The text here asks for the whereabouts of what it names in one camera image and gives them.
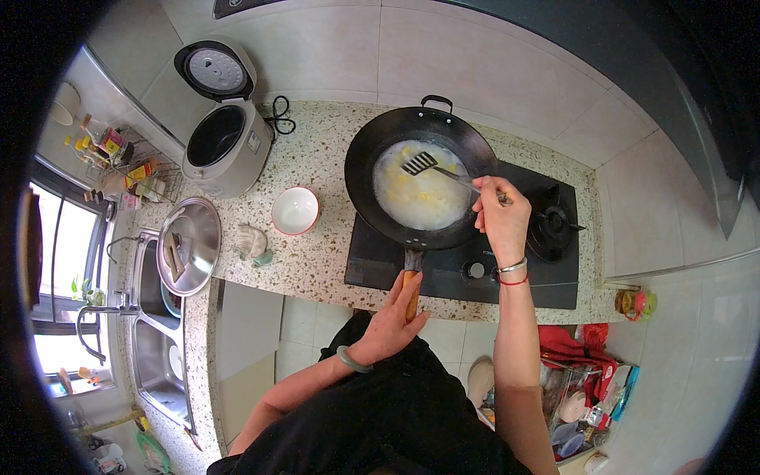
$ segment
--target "hand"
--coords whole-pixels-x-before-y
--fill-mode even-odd
[[[498,176],[475,178],[473,185],[480,187],[480,197],[473,205],[477,213],[475,227],[488,236],[499,268],[517,264],[525,257],[530,203],[508,180]],[[502,206],[496,197],[497,190],[513,203]]]
[[[409,323],[406,318],[412,292],[420,286],[422,279],[423,273],[419,272],[401,289],[404,285],[404,271],[401,271],[391,288],[388,301],[372,317],[364,336],[346,350],[351,359],[367,366],[393,356],[403,350],[423,329],[425,322],[430,318],[429,310],[420,312]]]

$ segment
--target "double sink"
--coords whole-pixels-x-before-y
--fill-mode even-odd
[[[158,233],[140,232],[131,300],[139,313],[131,324],[132,362],[140,396],[180,426],[195,433],[187,389],[184,317],[173,316],[161,297],[161,279],[156,266]]]

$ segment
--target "red string bracelet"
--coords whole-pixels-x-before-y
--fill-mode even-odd
[[[502,276],[500,276],[500,275],[497,278],[499,279],[499,283],[501,285],[507,285],[507,286],[511,287],[513,285],[520,285],[521,283],[526,283],[527,282],[527,278],[528,278],[528,273],[527,272],[525,273],[525,278],[523,280],[521,280],[520,282],[507,283],[507,282],[505,282],[505,281],[502,280]]]

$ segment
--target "stove knob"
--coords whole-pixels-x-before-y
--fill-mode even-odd
[[[480,279],[485,274],[486,274],[486,268],[483,267],[483,265],[481,263],[479,263],[479,262],[474,262],[467,269],[467,276],[470,279]]]

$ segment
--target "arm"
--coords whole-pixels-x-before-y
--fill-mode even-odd
[[[530,203],[507,180],[482,177],[473,180],[481,187],[481,198],[473,206],[478,213],[475,227],[488,235],[499,268],[518,263],[525,256],[525,236]],[[503,207],[497,189],[514,204]],[[506,283],[521,282],[527,269],[503,274]],[[501,285],[499,328],[493,348],[496,383],[496,433],[515,457],[536,475],[559,473],[541,410],[540,349],[533,298],[527,282]]]
[[[425,311],[408,323],[406,319],[407,305],[422,279],[420,272],[402,289],[404,272],[398,275],[385,306],[372,317],[364,336],[346,350],[349,358],[368,366],[393,356],[412,341],[430,317],[430,312]],[[243,453],[274,421],[352,372],[337,355],[333,355],[275,384],[254,406],[230,449],[230,455]]]

